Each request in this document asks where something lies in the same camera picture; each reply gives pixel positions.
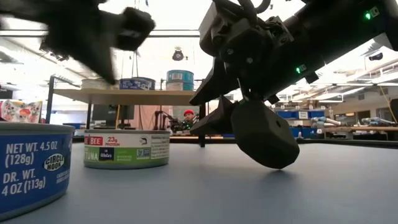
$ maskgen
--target ceiling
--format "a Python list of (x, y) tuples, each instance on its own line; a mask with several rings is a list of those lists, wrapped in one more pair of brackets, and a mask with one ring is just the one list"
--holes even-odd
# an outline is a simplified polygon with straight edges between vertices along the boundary
[[(253, 3), (256, 6), (259, 5), (260, 1), (253, 0)], [(126, 6), (138, 7), (140, 10), (151, 14), (156, 22), (156, 30), (173, 30), (169, 33), (179, 34), (183, 32), (181, 30), (198, 29), (211, 1), (147, 0), (147, 3), (148, 6), (145, 0), (109, 0), (107, 3), (100, 4), (99, 8), (112, 13), (121, 13)], [(304, 6), (304, 3), (300, 0), (272, 0), (271, 4), (273, 5), (272, 10), (267, 10), (259, 17), (267, 19), (270, 16), (280, 16), (284, 20)], [(6, 28), (14, 30), (45, 30), (43, 24), (10, 17), (3, 18), (2, 23)], [(5, 41), (10, 43), (0, 44), (2, 46), (2, 48), (0, 47), (0, 66), (14, 74), (7, 77), (1, 75), (2, 82), (5, 80), (14, 83), (35, 82), (36, 85), (45, 88), (46, 81), (54, 73), (74, 82), (79, 82), (85, 78), (98, 78), (90, 69), (72, 58), (58, 62), (55, 57), (40, 51), (40, 38), (3, 37), (0, 39), (3, 39), (3, 43)], [(172, 60), (176, 47), (181, 48), (187, 60), (181, 62)], [(309, 85), (305, 80), (301, 80), (280, 92), (279, 96), (287, 101), (310, 98), (329, 100), (341, 95), (357, 94), (370, 88), (367, 86), (333, 86), (332, 84), (353, 83), (355, 85), (359, 83), (394, 82), (397, 76), (395, 67), (390, 68), (391, 65), (388, 65), (388, 62), (398, 58), (398, 54), (383, 47), (377, 51), (384, 54), (382, 60), (370, 61), (367, 59), (368, 55), (363, 56), (363, 54), (371, 54), (374, 50), (374, 41), (370, 40), (319, 69), (317, 74), (320, 79), (312, 85)], [(177, 68), (191, 70), (195, 74), (195, 79), (203, 79), (211, 69), (213, 61), (210, 56), (201, 50), (198, 38), (149, 38), (139, 48), (138, 52), (139, 56), (135, 58), (132, 52), (113, 50), (112, 57), (117, 78), (142, 76), (153, 78), (160, 83), (160, 79), (165, 78), (168, 70)], [(10, 60), (12, 61), (11, 65), (2, 64), (2, 61), (8, 62)], [(382, 64), (386, 64), (383, 73), (375, 71), (370, 75), (372, 68)], [(234, 93), (237, 95), (236, 98), (239, 98), (239, 91), (234, 91)]]

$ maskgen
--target green led light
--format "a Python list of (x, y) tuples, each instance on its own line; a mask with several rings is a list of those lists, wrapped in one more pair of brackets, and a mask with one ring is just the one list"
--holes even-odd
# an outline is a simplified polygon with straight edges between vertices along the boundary
[(370, 12), (365, 13), (365, 19), (371, 20), (372, 19), (372, 14)]

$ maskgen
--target blurry black object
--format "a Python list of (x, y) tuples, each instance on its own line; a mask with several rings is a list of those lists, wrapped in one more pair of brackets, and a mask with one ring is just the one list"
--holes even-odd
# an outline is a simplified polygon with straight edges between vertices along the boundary
[(278, 92), (302, 78), (314, 82), (316, 70), (372, 38), (385, 35), (386, 47), (398, 50), (398, 6), (395, 0), (306, 0), (282, 22), (261, 20), (248, 1), (240, 0), (240, 6), (213, 0), (199, 28), (201, 49), (215, 58), (213, 69), (190, 103), (201, 105), (237, 88), (244, 100), (232, 112), (223, 103), (192, 130), (224, 134), (231, 124), (242, 151), (281, 169), (294, 162), (299, 148), (286, 123), (263, 108), (264, 101), (277, 101)]
[(383, 59), (383, 53), (378, 53), (377, 55), (373, 55), (369, 57), (369, 60), (373, 61), (373, 60), (381, 60)]
[(174, 61), (181, 61), (182, 59), (184, 59), (184, 54), (182, 53), (181, 49), (175, 49), (172, 58)]
[(47, 24), (46, 44), (53, 52), (72, 56), (114, 84), (110, 48), (137, 50), (155, 23), (148, 13), (130, 7), (120, 15), (100, 11), (98, 4), (104, 2), (1, 0), (0, 14)]

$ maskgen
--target person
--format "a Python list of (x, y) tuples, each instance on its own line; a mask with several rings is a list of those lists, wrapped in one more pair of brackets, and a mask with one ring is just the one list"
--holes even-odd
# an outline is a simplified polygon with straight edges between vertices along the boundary
[(186, 110), (184, 112), (184, 121), (193, 122), (194, 112), (193, 110)]

